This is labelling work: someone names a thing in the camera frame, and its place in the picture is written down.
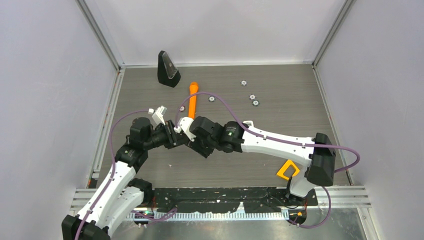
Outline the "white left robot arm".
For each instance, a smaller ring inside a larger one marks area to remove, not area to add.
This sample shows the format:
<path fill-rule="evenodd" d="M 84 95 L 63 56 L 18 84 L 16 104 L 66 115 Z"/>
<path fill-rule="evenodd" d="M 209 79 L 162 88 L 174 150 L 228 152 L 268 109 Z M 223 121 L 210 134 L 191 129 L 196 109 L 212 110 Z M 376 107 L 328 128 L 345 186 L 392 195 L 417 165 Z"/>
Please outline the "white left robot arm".
<path fill-rule="evenodd" d="M 172 149 L 194 138 L 170 120 L 153 127 L 146 117 L 134 119 L 100 187 L 76 215 L 68 214 L 63 219 L 63 239 L 110 240 L 135 207 L 148 207 L 153 202 L 151 184 L 135 177 L 148 151 L 161 146 Z"/>

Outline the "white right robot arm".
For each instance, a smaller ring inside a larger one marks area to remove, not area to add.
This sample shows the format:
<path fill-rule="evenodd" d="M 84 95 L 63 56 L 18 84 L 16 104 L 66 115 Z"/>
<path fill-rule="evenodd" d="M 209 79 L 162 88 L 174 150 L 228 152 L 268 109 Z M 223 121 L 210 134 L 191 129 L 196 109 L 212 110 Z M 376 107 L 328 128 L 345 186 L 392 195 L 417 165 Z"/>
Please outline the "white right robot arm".
<path fill-rule="evenodd" d="M 202 116 L 181 118 L 177 129 L 188 137 L 187 146 L 205 158 L 217 150 L 258 153 L 293 161 L 299 172 L 288 179 L 285 192 L 291 205 L 299 205 L 314 187 L 334 184 L 336 153 L 329 147 L 331 141 L 325 134 L 293 137 L 236 121 L 220 125 Z"/>

